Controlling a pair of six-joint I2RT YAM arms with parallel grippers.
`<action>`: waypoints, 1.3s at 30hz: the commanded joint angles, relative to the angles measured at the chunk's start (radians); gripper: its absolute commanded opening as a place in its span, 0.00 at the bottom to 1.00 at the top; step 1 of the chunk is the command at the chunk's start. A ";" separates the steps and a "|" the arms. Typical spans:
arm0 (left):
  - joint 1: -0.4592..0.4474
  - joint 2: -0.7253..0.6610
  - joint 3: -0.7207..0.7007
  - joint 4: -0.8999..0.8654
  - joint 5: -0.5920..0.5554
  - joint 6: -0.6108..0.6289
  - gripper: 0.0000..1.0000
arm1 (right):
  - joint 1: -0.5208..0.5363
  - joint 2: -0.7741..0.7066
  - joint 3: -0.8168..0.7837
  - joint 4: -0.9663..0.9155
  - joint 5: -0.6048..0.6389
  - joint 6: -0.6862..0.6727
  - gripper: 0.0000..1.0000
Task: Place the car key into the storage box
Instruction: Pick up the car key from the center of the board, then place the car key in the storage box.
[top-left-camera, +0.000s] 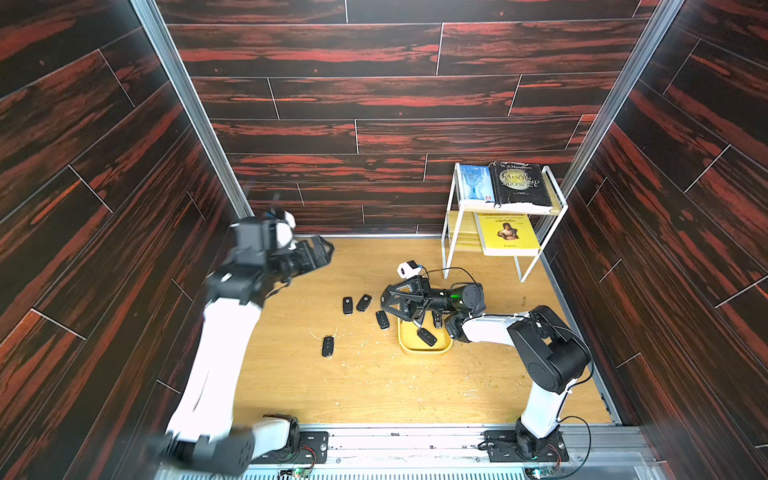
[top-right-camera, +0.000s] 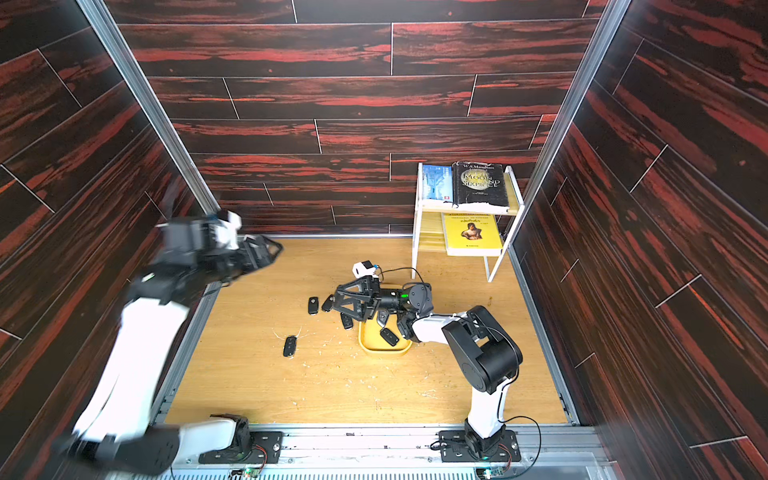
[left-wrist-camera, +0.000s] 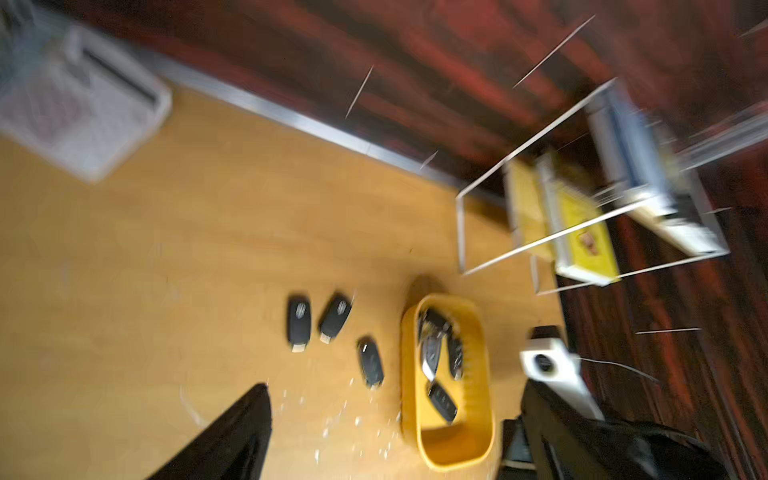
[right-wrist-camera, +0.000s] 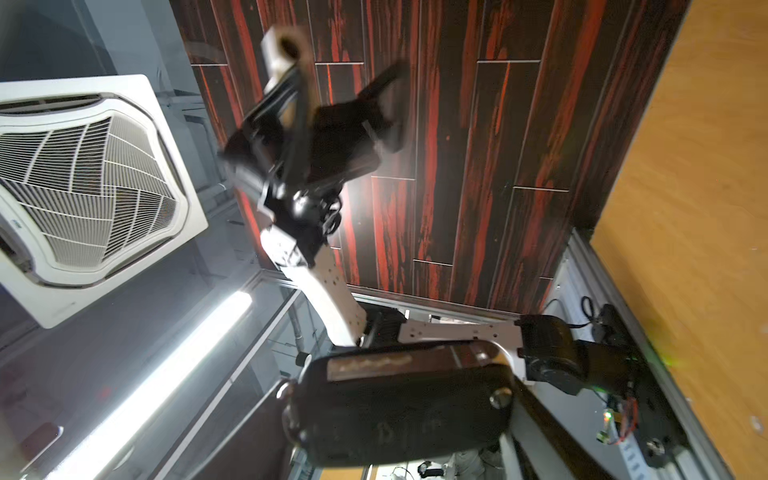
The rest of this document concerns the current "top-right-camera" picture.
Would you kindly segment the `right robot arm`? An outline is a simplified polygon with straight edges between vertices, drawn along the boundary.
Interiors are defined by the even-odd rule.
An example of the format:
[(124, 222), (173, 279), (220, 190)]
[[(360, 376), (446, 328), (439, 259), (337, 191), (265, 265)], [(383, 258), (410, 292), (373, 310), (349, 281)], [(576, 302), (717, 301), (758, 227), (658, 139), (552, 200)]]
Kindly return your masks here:
[(378, 277), (367, 275), (339, 285), (322, 309), (339, 312), (346, 329), (355, 321), (375, 322), (378, 336), (389, 347), (403, 341), (448, 346), (472, 387), (463, 433), (468, 453), (477, 460), (489, 460), (499, 451), (506, 432), (501, 407), (506, 389), (519, 375), (523, 354), (485, 307), (437, 314), (430, 284), (409, 282), (400, 289), (384, 288)]

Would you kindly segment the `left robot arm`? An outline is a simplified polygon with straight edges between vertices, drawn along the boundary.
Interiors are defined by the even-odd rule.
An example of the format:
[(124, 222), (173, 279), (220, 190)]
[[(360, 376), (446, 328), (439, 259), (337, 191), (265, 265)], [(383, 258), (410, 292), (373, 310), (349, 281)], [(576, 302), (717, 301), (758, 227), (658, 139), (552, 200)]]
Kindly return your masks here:
[(163, 250), (131, 282), (118, 334), (96, 390), (58, 453), (99, 470), (159, 475), (179, 459), (207, 453), (244, 460), (254, 449), (237, 415), (180, 426), (152, 425), (151, 407), (166, 359), (195, 294), (227, 286), (275, 262), (280, 243), (241, 235), (239, 215), (221, 210), (161, 224)]

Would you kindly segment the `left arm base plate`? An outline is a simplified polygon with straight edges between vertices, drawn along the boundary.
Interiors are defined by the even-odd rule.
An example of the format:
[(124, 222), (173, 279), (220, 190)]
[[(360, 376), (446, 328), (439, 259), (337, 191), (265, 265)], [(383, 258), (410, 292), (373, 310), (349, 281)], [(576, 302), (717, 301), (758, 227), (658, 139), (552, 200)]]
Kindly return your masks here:
[(284, 433), (282, 431), (251, 431), (247, 440), (235, 439), (223, 450), (210, 451), (198, 457), (199, 464), (277, 464)]

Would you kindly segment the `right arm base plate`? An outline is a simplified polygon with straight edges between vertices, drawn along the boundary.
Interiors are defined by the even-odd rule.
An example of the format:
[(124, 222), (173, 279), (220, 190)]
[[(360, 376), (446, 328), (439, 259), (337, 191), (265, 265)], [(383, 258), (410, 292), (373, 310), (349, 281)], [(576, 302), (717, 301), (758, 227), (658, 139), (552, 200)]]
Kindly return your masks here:
[(443, 463), (521, 461), (516, 434), (502, 428), (489, 438), (465, 430), (442, 430), (429, 448), (437, 451)]

